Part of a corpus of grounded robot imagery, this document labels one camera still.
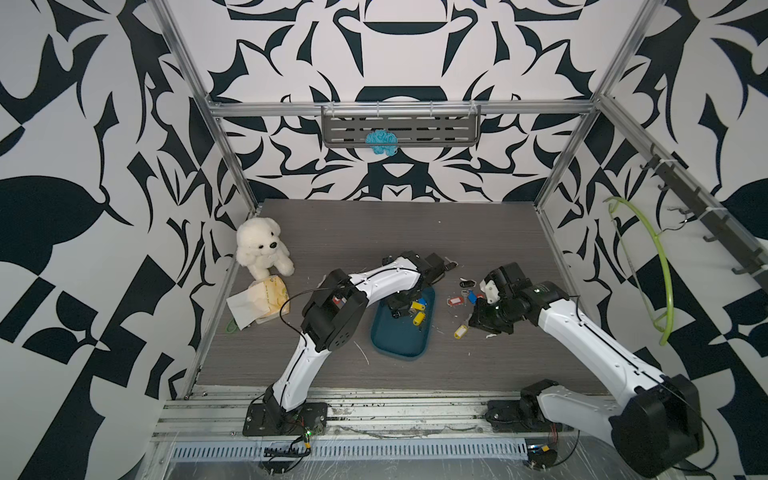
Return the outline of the teal plastic storage box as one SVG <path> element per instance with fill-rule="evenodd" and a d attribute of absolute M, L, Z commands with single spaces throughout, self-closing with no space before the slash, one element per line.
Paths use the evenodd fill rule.
<path fill-rule="evenodd" d="M 379 303 L 370 332 L 372 345 L 377 351 L 406 361 L 415 361 L 424 355 L 429 345 L 435 310 L 435 291 L 432 287 L 422 292 L 419 303 L 425 307 L 425 316 L 419 325 L 413 323 L 415 315 L 395 317 L 386 302 Z"/>

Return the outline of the yellow white tag key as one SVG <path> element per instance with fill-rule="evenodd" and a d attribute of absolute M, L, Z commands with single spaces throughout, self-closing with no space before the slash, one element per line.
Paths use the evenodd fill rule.
<path fill-rule="evenodd" d="M 469 332 L 470 327 L 467 324 L 460 325 L 453 333 L 453 337 L 457 340 L 462 339 Z"/>

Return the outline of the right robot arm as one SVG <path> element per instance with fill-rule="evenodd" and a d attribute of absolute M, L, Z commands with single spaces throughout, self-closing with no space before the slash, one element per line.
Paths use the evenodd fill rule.
<path fill-rule="evenodd" d="M 533 283 L 516 263 L 481 282 L 469 324 L 511 334 L 528 321 L 567 348 L 610 393 L 600 400 L 542 380 L 516 401 L 492 401 L 495 428 L 569 426 L 612 446 L 637 474 L 652 478 L 699 452 L 705 443 L 699 392 L 685 376 L 669 377 L 628 351 L 583 313 L 556 284 Z"/>

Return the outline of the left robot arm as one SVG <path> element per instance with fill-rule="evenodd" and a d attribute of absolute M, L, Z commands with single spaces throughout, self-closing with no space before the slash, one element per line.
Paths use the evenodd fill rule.
<path fill-rule="evenodd" d="M 449 270 L 437 254 L 406 251 L 367 272 L 330 272 L 309 292 L 297 347 L 282 375 L 266 389 L 266 409 L 277 418 L 296 411 L 306 402 L 327 357 L 351 339 L 368 307 L 381 302 L 393 312 L 404 313 Z"/>

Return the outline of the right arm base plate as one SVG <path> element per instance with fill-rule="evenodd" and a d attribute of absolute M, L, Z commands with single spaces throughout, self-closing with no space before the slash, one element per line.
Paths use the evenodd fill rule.
<path fill-rule="evenodd" d="M 489 400 L 483 416 L 494 432 L 552 433 L 560 425 L 544 418 L 535 397 Z"/>

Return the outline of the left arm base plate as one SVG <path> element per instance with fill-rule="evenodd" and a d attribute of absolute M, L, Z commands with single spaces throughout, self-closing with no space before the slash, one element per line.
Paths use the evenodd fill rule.
<path fill-rule="evenodd" d="M 309 436 L 322 434 L 327 425 L 327 403 L 305 403 L 290 412 L 273 412 L 263 403 L 248 406 L 242 427 L 244 437 Z"/>

